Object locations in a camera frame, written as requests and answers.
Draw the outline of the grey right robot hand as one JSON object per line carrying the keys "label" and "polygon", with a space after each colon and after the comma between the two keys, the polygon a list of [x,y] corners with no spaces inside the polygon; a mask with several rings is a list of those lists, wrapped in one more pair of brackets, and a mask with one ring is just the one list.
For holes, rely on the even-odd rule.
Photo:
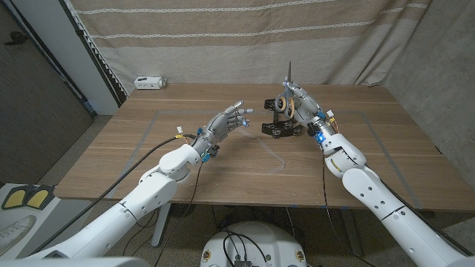
{"label": "grey right robot hand", "polygon": [[300,85],[286,79],[283,86],[283,93],[275,99],[275,108],[279,112],[307,127],[307,133],[314,137],[319,145],[336,133],[330,117],[324,114],[318,102]]}

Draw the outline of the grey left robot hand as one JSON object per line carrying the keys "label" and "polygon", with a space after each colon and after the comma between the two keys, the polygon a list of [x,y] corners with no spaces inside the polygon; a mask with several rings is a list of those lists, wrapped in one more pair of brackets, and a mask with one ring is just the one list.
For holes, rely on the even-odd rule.
{"label": "grey left robot hand", "polygon": [[204,128],[198,133],[197,138],[192,143],[193,149],[203,156],[209,150],[222,142],[229,134],[240,126],[249,126],[247,113],[253,113],[252,108],[241,108],[243,101],[238,101],[229,106],[224,111],[214,116]]}

